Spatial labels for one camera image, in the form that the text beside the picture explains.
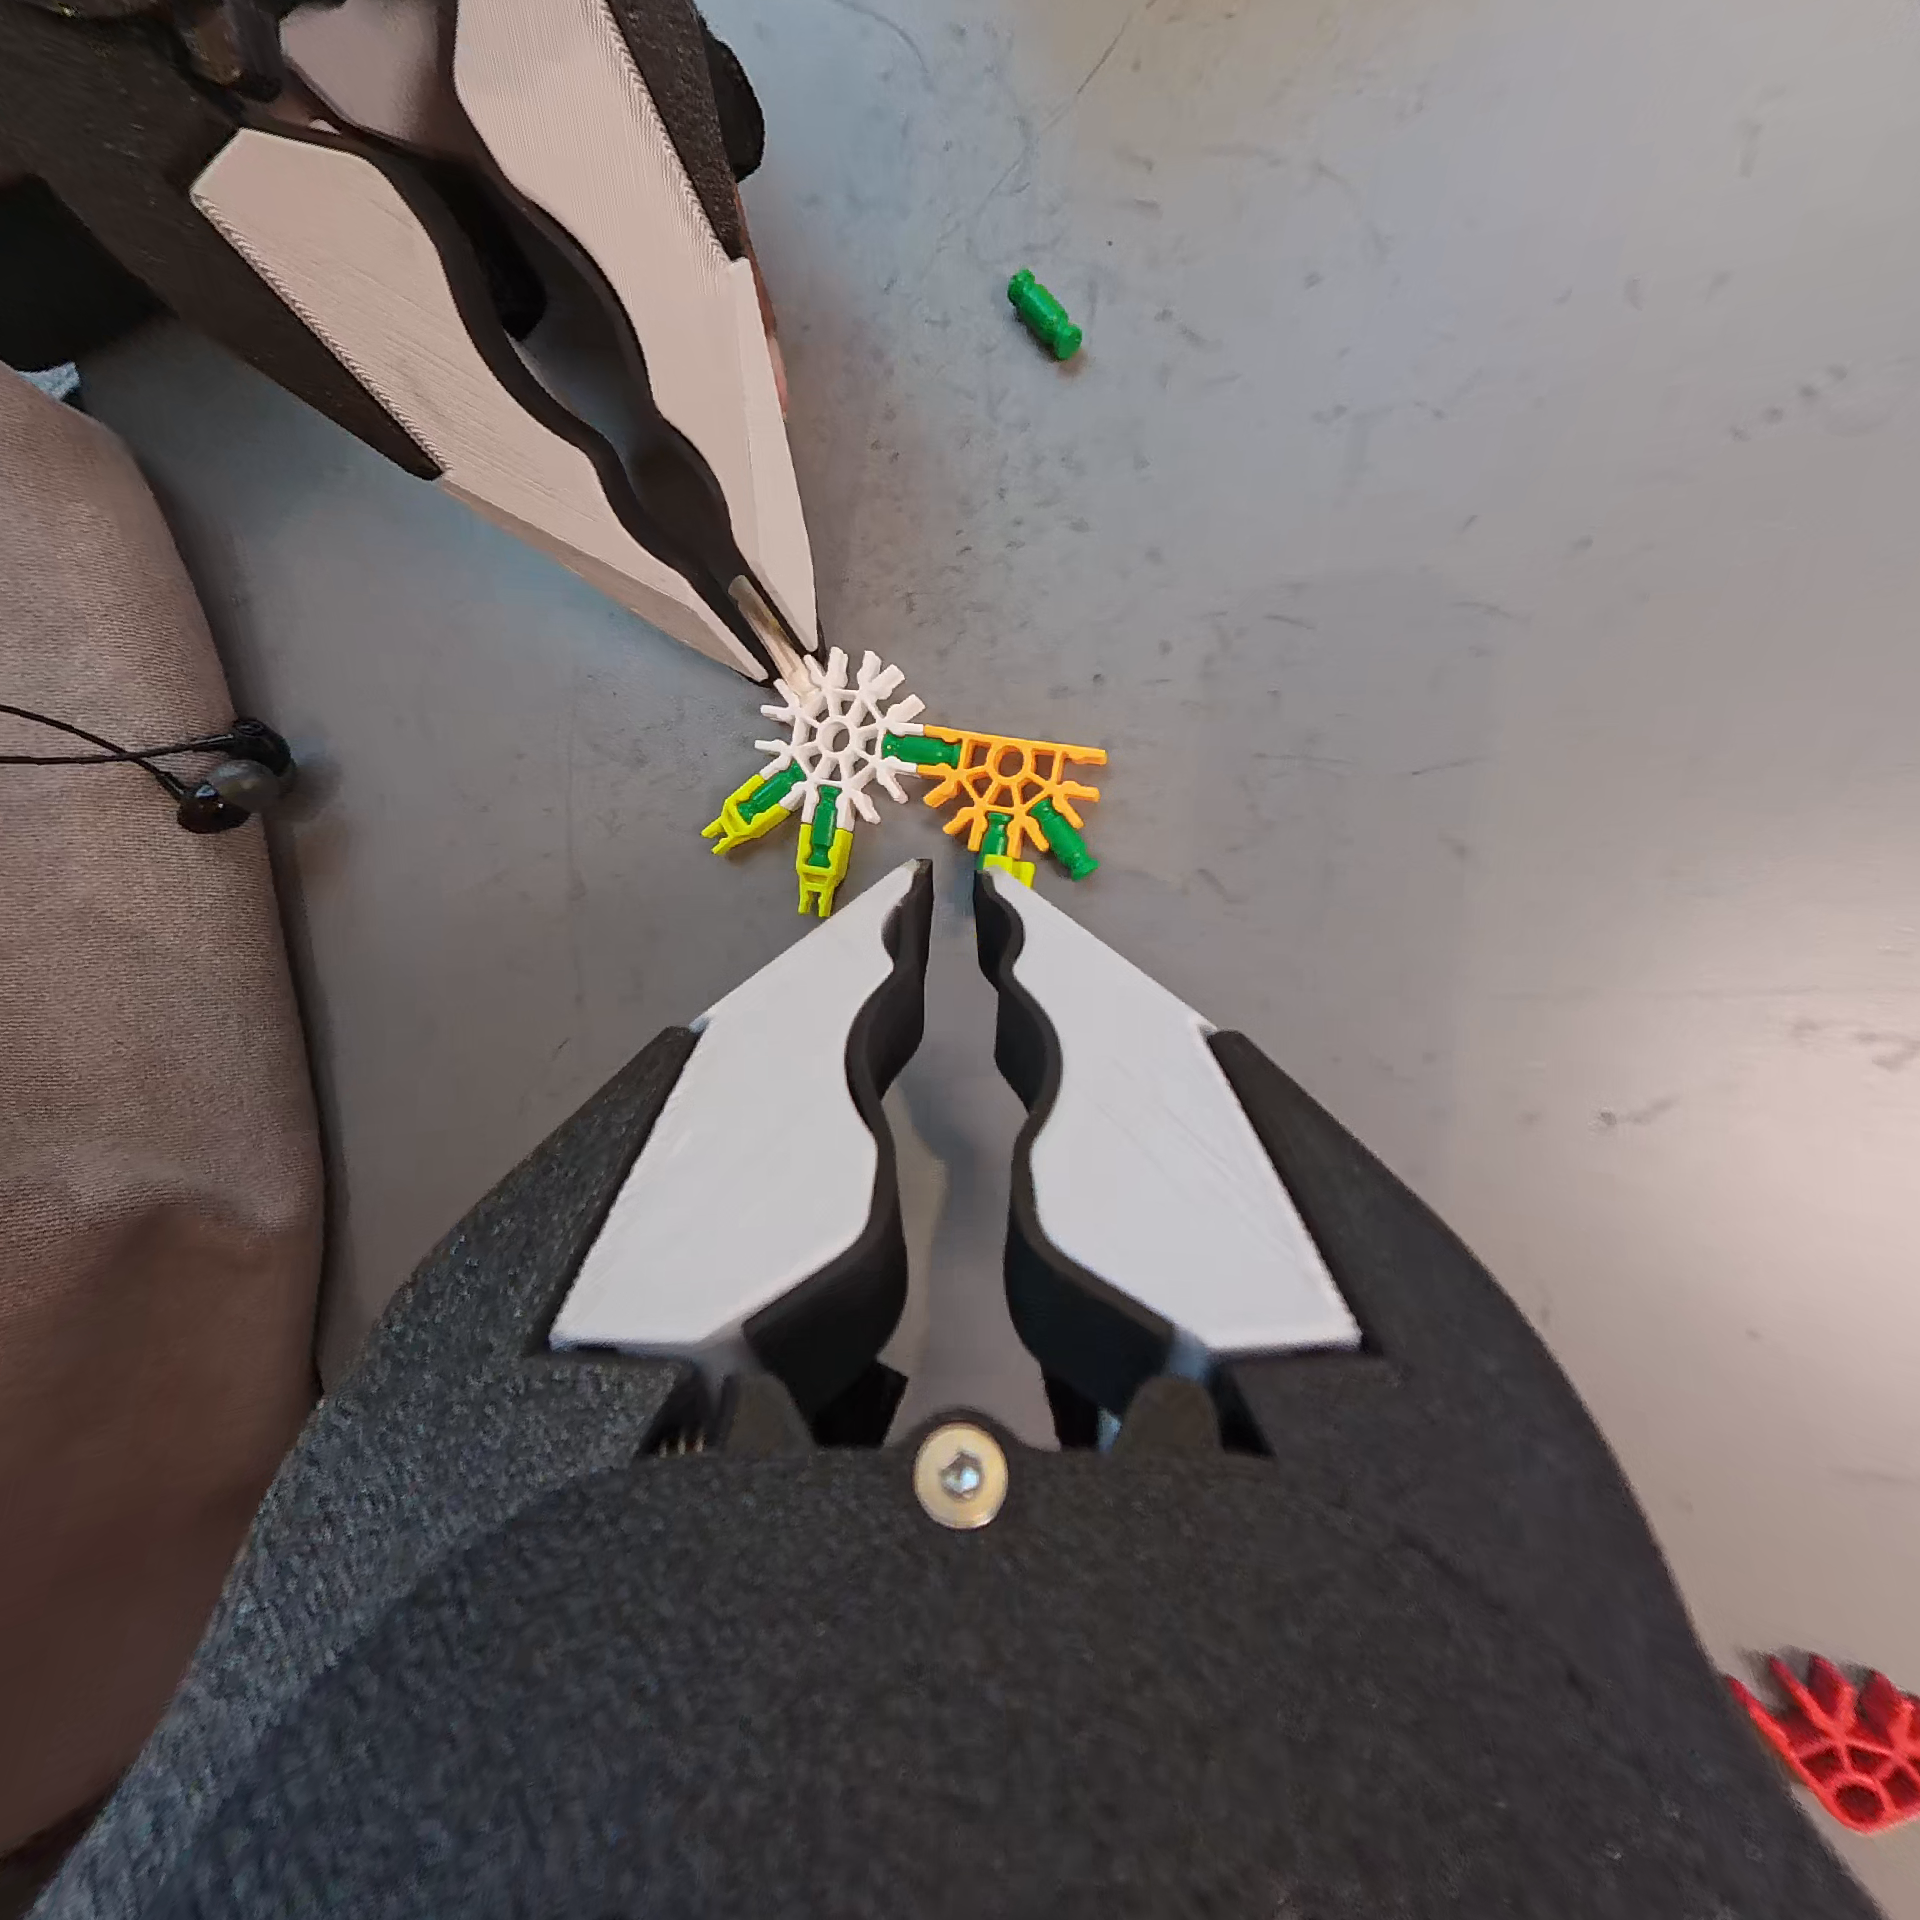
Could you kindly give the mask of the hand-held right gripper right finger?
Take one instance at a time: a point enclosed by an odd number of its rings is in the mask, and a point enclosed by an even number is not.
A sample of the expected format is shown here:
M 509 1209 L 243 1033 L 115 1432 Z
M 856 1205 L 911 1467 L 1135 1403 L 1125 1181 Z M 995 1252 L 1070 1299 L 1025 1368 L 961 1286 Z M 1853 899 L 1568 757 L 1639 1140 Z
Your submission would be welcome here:
M 995 1060 L 1023 1105 L 1005 1295 L 1043 1363 L 1351 1352 L 1359 1324 L 1216 1025 L 1056 903 L 973 875 Z

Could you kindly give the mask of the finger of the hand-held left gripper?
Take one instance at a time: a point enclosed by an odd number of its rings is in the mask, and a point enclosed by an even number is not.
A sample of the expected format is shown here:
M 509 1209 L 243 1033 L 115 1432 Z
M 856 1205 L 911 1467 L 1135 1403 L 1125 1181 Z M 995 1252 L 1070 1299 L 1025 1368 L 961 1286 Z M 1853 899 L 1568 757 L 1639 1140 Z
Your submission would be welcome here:
M 704 23 L 692 4 L 455 7 L 452 87 L 513 199 L 614 301 L 645 376 L 627 455 L 697 583 L 821 644 L 812 543 Z
M 616 451 L 523 361 L 467 232 L 412 166 L 337 135 L 240 128 L 189 199 L 423 448 L 440 492 L 685 646 L 772 679 L 739 617 L 637 540 Z

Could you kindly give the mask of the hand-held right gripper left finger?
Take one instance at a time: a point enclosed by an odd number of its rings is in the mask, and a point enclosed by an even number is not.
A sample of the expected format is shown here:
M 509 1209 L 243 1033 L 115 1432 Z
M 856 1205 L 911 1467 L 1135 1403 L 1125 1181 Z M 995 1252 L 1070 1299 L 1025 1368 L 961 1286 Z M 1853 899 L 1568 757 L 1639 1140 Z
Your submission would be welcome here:
M 856 1247 L 895 1196 L 879 1096 L 918 1047 L 929 908 L 911 856 L 694 1019 L 553 1352 L 741 1365 Z

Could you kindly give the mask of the orange half-circle connector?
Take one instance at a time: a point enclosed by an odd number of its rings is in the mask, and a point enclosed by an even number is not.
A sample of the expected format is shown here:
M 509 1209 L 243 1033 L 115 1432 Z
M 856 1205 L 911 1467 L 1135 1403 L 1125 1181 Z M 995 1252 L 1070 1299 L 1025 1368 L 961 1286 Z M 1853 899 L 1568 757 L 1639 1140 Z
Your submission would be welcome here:
M 989 809 L 1005 809 L 1012 819 L 1012 856 L 1046 853 L 1032 820 L 1032 799 L 1046 797 L 1087 829 L 1085 809 L 1099 801 L 1087 771 L 1107 763 L 1107 751 L 1077 742 L 1007 735 L 967 727 L 921 727 L 952 742 L 951 763 L 915 768 L 924 782 L 924 804 L 941 812 L 943 829 L 960 837 L 976 854 L 980 827 Z

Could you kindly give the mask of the white snowflake connector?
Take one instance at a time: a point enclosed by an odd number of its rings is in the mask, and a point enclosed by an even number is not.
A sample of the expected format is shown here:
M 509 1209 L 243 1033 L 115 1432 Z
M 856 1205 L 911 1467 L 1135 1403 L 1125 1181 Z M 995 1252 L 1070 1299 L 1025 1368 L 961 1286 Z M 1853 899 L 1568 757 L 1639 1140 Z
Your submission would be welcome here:
M 904 691 L 904 671 L 872 652 L 856 663 L 831 646 L 824 661 L 805 656 L 797 679 L 775 684 L 776 699 L 760 709 L 775 728 L 755 742 L 765 757 L 758 776 L 779 787 L 776 801 L 800 823 L 817 814 L 827 831 L 876 824 L 876 795 L 903 804 L 908 759 L 887 745 L 889 735 L 916 735 L 926 704 Z

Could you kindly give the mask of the black earbuds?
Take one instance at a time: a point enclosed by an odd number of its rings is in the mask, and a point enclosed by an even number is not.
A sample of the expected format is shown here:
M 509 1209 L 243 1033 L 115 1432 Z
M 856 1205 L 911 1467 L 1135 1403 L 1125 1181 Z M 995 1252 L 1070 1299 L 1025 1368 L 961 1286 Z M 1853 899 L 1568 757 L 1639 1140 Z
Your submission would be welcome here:
M 285 801 L 300 782 L 293 745 L 269 724 L 236 716 L 222 731 L 192 734 L 147 747 L 46 710 L 1 704 L 1 716 L 36 734 L 57 735 L 57 751 L 4 750 L 12 773 L 136 771 L 173 804 L 176 824 L 192 835 L 222 835 L 245 827 Z

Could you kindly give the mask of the person's beige knit top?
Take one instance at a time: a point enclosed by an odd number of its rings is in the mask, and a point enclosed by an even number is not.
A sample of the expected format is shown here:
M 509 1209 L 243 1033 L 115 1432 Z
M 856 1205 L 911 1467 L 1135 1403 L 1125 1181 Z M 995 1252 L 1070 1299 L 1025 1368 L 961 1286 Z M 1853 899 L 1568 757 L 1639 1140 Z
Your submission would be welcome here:
M 163 1716 L 315 1396 L 319 1127 L 264 831 L 1 776 L 4 1853 Z

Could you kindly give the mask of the red plastic connector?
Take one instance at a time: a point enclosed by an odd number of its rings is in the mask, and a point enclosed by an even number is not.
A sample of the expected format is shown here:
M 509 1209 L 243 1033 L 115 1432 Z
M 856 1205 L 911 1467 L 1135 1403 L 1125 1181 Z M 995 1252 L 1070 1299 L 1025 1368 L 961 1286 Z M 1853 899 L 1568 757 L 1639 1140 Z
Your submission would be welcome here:
M 1811 1653 L 1766 1657 L 1772 1695 L 1720 1678 L 1761 1742 L 1845 1830 L 1884 1836 L 1917 1820 L 1917 1695 L 1880 1670 Z

